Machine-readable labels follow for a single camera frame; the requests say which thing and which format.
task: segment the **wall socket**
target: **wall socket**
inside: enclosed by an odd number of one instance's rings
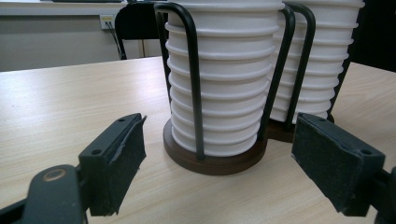
[[[100,15],[100,25],[103,30],[108,30],[108,26],[106,25],[106,22],[108,22],[110,27],[113,29],[116,29],[116,16],[115,15]]]

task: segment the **white wall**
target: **white wall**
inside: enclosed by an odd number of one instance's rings
[[[143,56],[140,41],[124,42],[128,59]],[[161,55],[160,41],[145,44]],[[119,60],[99,16],[0,16],[0,72]]]

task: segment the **wooden table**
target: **wooden table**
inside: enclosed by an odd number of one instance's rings
[[[396,75],[352,64],[335,123],[396,165]],[[336,213],[290,156],[270,140],[264,158],[236,175],[185,170],[163,148],[170,118],[161,58],[0,73],[0,207],[26,197],[30,180],[78,154],[114,120],[147,115],[146,151],[118,216],[91,223],[374,223]]]

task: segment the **chair backrest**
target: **chair backrest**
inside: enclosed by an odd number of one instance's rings
[[[116,16],[115,28],[120,58],[126,60],[122,40],[158,39],[155,1],[139,1],[123,7]]]

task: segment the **brown circular base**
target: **brown circular base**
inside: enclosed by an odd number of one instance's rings
[[[232,175],[242,172],[264,156],[267,140],[257,141],[248,151],[231,157],[206,156],[199,161],[196,154],[181,147],[172,136],[172,122],[168,120],[163,128],[163,144],[168,155],[180,166],[204,175]]]
[[[329,115],[327,120],[334,123],[334,118],[332,117],[332,115]],[[285,126],[284,122],[270,119],[268,121],[266,137],[268,139],[274,139],[281,142],[292,143],[294,138],[295,125],[292,124],[289,130],[285,130],[284,126]]]

